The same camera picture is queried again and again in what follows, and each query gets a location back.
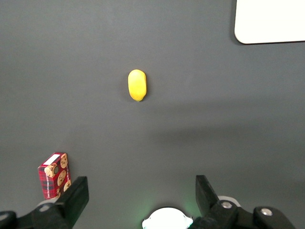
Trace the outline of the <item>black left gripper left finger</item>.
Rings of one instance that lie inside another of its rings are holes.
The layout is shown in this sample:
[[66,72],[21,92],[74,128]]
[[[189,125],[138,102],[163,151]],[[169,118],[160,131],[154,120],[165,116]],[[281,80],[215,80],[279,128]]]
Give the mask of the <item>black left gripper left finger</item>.
[[77,177],[58,199],[46,200],[18,218],[20,229],[71,229],[89,201],[87,177]]

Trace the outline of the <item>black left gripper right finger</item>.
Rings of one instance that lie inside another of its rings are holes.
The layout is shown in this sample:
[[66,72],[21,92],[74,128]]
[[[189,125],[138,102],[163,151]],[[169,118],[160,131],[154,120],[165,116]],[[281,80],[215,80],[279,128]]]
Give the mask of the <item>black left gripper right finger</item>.
[[195,229],[255,229],[252,213],[229,200],[220,200],[204,175],[197,175],[195,197],[201,217],[194,220]]

